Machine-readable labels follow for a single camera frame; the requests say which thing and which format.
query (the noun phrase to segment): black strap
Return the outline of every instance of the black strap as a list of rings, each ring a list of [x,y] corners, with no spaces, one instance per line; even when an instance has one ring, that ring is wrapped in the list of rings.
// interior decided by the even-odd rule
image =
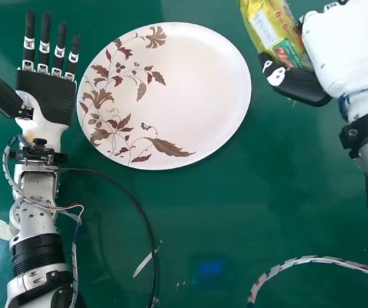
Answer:
[[[358,158],[359,149],[368,142],[368,114],[345,126],[339,138],[344,149],[351,149],[349,156]]]

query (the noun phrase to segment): screw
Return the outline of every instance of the screw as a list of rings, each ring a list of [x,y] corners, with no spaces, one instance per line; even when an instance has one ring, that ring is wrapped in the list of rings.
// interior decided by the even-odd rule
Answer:
[[[348,135],[350,135],[351,137],[356,137],[358,135],[358,131],[355,130],[354,128],[351,128],[349,131],[348,131]]]

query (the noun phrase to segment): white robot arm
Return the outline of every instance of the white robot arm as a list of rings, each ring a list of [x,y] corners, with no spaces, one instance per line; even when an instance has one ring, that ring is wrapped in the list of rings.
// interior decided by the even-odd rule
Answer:
[[[314,72],[285,68],[262,53],[263,74],[276,92],[297,101],[321,107],[338,99],[348,122],[340,139],[363,167],[368,193],[368,0],[331,3],[300,22]]]

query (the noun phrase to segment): glossy surface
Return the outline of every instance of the glossy surface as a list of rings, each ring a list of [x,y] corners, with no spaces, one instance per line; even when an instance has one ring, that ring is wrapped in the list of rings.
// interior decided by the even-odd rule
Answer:
[[[291,0],[296,17],[325,4]],[[192,166],[140,171],[115,164],[89,144],[75,116],[64,134],[70,166],[105,172],[142,201],[162,240],[159,306],[245,307],[254,281],[295,256],[332,255],[368,264],[364,179],[339,143],[344,123],[336,103],[292,108],[271,92],[236,1],[0,0],[0,77],[10,84],[21,62],[29,8],[36,10],[38,21],[42,11],[50,10],[53,27],[65,19],[69,35],[82,36],[79,72],[99,46],[161,21],[212,28],[231,40],[249,65],[253,99],[244,123],[222,149]],[[0,116],[0,218],[5,220],[12,196],[1,154],[16,133],[15,122]],[[121,192],[99,178],[68,174],[61,183],[59,203],[77,201],[87,209],[78,256],[88,306],[143,308],[150,266],[132,279],[149,252],[142,219]],[[69,255],[74,224],[64,216],[58,226]],[[0,240],[0,307],[11,272],[8,244]],[[257,307],[368,307],[368,276],[326,264],[299,266],[266,284]]]

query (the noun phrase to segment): floral pattern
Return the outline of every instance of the floral pattern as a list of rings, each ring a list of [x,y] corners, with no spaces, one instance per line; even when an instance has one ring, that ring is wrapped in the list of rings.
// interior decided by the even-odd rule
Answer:
[[[184,151],[174,143],[160,139],[159,132],[154,126],[144,122],[139,127],[129,126],[132,114],[121,116],[120,110],[112,107],[115,102],[111,87],[122,86],[127,80],[134,82],[137,87],[137,102],[143,98],[147,87],[154,81],[166,86],[164,76],[152,65],[141,67],[140,63],[129,61],[134,56],[134,52],[126,47],[131,40],[145,41],[145,47],[148,49],[155,49],[166,43],[167,36],[161,26],[149,27],[149,31],[152,33],[147,35],[136,33],[124,42],[117,38],[106,48],[106,63],[91,66],[95,78],[90,80],[84,75],[85,83],[91,86],[91,91],[84,92],[82,101],[79,102],[85,112],[82,126],[85,124],[94,126],[89,138],[91,144],[99,147],[104,140],[111,139],[111,150],[107,151],[109,158],[122,158],[127,165],[149,160],[153,154],[152,150],[171,157],[188,157],[195,153]],[[100,112],[104,105],[106,113]],[[134,134],[134,140],[130,140],[132,130],[135,132],[139,130],[139,134]]]

